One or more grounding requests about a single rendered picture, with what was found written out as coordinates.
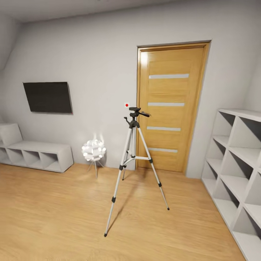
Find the camera tripod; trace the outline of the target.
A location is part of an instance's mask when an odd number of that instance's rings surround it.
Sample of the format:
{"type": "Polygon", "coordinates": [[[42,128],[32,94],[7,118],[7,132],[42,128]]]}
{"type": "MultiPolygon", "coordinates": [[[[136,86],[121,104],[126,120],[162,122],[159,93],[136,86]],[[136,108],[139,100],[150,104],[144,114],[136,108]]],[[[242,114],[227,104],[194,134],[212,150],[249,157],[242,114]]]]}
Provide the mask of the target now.
{"type": "MultiPolygon", "coordinates": [[[[117,179],[117,184],[116,184],[114,196],[112,197],[112,206],[111,206],[111,211],[110,211],[110,215],[109,215],[109,219],[108,219],[107,228],[106,228],[106,231],[105,231],[105,234],[104,234],[105,237],[107,236],[109,222],[110,222],[110,219],[111,219],[113,206],[114,206],[114,203],[115,203],[115,200],[116,200],[116,193],[117,193],[117,189],[118,189],[118,185],[119,185],[119,181],[120,181],[121,172],[122,172],[123,169],[126,170],[125,168],[127,166],[127,163],[129,163],[131,160],[134,160],[134,159],[149,160],[149,162],[151,163],[152,168],[154,170],[154,173],[155,173],[155,176],[157,178],[158,185],[159,185],[160,189],[162,187],[162,184],[161,184],[161,182],[159,182],[158,176],[156,174],[156,170],[155,170],[155,168],[153,166],[153,160],[150,157],[147,145],[145,143],[142,131],[140,129],[140,125],[139,125],[139,123],[137,121],[135,121],[135,117],[138,117],[139,114],[144,115],[146,117],[150,117],[147,114],[140,113],[139,112],[140,109],[141,108],[138,108],[138,107],[129,107],[129,110],[135,111],[134,113],[130,113],[130,116],[133,117],[133,120],[131,122],[127,121],[127,117],[124,117],[126,119],[126,122],[129,124],[129,131],[128,131],[128,135],[127,135],[127,139],[126,139],[126,143],[125,143],[123,157],[122,157],[121,164],[120,164],[120,167],[119,167],[120,171],[119,171],[119,175],[118,175],[118,179],[117,179]],[[141,135],[141,138],[142,138],[143,144],[145,146],[146,152],[148,154],[148,157],[137,157],[137,156],[135,156],[135,127],[136,126],[138,127],[138,130],[139,130],[139,133],[141,135]],[[132,136],[132,152],[129,150],[130,142],[131,142],[131,136],[132,136]],[[131,156],[129,159],[127,159],[128,158],[128,154],[131,156]]],[[[164,197],[162,189],[161,189],[161,192],[162,192],[162,195],[164,197]]]]}

